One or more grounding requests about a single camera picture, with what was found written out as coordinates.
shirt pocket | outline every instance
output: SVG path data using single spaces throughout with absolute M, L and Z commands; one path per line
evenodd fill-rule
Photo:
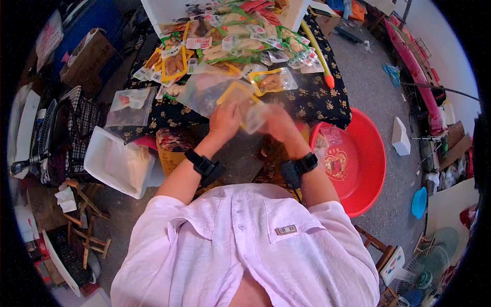
M 293 198 L 266 199 L 268 235 L 271 244 L 296 237 L 307 231 L 327 231 L 321 222 Z

yellow hose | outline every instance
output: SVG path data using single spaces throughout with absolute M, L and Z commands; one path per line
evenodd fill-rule
M 322 54 L 321 51 L 321 47 L 319 47 L 319 44 L 317 43 L 314 34 L 312 34 L 312 31 L 310 30 L 308 25 L 305 23 L 305 20 L 303 19 L 301 22 L 301 26 L 305 34 L 307 34 L 307 38 L 310 40 L 310 43 L 315 48 L 315 53 L 319 57 L 319 61 L 324 67 L 324 80 L 326 81 L 326 84 L 329 86 L 329 88 L 334 88 L 334 77 L 332 76 L 331 71 L 327 66 L 326 59 L 324 58 L 324 55 Z

barcode label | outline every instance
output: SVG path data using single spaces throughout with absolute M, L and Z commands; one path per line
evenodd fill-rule
M 278 236 L 284 236 L 286 234 L 297 232 L 297 227 L 295 225 L 290 225 L 282 228 L 276 228 L 275 231 Z

heart pattern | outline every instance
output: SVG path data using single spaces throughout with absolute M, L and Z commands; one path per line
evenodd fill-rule
M 326 174 L 333 180 L 344 181 L 348 177 L 348 156 L 344 151 L 338 151 L 335 156 L 327 155 L 324 159 Z

black floral cloth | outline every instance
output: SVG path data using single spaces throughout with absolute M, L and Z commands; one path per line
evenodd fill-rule
M 316 37 L 329 69 L 334 76 L 334 89 L 330 89 L 326 85 L 323 73 L 302 74 L 300 69 L 290 68 L 299 88 L 278 93 L 267 93 L 260 99 L 265 103 L 275 103 L 283 106 L 293 118 L 304 122 L 311 123 L 320 120 L 336 125 L 341 129 L 346 129 L 351 121 L 352 114 L 343 78 L 334 59 L 334 52 L 315 19 L 311 16 L 305 16 L 304 20 Z M 306 36 L 302 28 L 300 28 L 298 33 Z M 143 66 L 144 62 L 145 60 L 140 60 L 132 64 L 128 80 L 124 86 L 125 89 L 159 85 L 153 81 L 140 81 L 132 77 L 133 73 Z M 269 69 L 272 70 L 279 67 L 288 66 L 286 63 L 278 63 L 270 66 Z M 189 77 L 190 75 L 184 75 L 177 84 L 185 84 Z M 208 122 L 207 118 L 178 101 L 164 97 L 163 99 L 154 100 L 147 126 L 119 126 L 110 127 L 110 129 L 125 142 L 132 142 L 146 134 L 155 135 L 160 128 L 189 127 Z

